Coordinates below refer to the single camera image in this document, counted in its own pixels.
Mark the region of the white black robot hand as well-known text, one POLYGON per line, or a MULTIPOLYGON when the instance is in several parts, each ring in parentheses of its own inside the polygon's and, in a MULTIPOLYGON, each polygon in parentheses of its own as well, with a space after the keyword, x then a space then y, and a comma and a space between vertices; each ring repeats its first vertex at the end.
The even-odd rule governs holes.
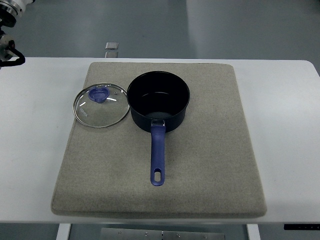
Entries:
POLYGON ((25 6, 34 3, 35 0, 15 0, 15 2, 20 6, 20 8, 24 8, 25 6))

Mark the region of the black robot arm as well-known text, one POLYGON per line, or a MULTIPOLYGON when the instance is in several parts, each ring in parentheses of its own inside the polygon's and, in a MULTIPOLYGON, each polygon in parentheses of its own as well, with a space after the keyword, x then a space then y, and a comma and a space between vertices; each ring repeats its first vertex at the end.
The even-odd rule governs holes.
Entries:
POLYGON ((14 38, 2 30, 2 27, 13 28, 17 23, 26 5, 30 2, 24 0, 0 1, 0 67, 15 67, 23 65, 25 56, 16 49, 14 38))

